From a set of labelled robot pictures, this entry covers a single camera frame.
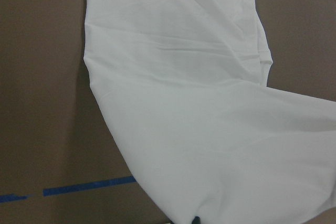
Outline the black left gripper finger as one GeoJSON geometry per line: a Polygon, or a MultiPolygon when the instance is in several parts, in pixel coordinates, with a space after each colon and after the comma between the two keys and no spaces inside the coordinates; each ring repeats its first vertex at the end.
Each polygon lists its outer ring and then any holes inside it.
{"type": "Polygon", "coordinates": [[[199,216],[194,217],[191,224],[201,224],[201,219],[199,216]]]}

